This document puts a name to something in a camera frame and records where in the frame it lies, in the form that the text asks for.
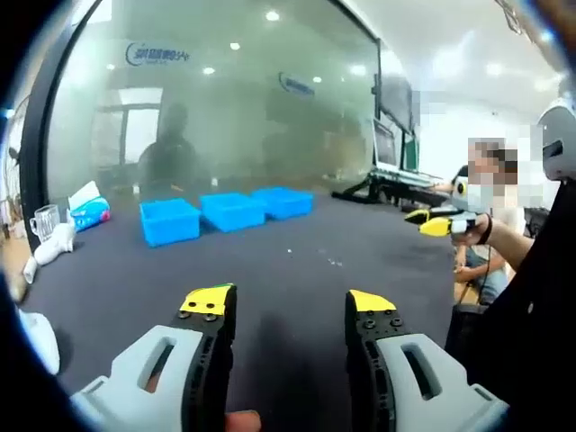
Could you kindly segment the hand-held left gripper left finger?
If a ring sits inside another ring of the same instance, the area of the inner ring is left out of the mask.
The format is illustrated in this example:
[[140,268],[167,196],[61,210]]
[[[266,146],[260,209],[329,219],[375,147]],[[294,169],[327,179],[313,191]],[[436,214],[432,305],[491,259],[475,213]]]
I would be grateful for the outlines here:
[[236,311],[233,283],[189,292],[71,400],[96,431],[222,431]]

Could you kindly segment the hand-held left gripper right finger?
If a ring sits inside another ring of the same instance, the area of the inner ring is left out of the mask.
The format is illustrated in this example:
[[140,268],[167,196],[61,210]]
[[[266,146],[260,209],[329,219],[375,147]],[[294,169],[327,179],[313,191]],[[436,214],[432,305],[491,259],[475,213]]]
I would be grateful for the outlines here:
[[346,371],[354,431],[497,431],[509,405],[468,381],[430,337],[412,332],[382,296],[350,290]]

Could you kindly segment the person's right hand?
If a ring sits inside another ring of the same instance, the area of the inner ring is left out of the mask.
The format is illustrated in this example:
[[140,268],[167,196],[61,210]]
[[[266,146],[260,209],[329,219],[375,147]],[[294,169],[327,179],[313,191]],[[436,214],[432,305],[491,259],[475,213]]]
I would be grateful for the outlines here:
[[455,246],[483,245],[490,238],[493,228],[492,217],[488,213],[476,216],[474,223],[463,233],[452,233],[451,240]]

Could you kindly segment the person's left hand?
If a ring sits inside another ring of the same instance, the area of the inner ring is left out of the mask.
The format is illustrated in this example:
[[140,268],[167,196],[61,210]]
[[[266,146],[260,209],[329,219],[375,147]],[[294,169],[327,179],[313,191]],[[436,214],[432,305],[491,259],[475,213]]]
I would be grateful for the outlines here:
[[260,415],[254,410],[229,412],[225,415],[226,432],[260,432]]

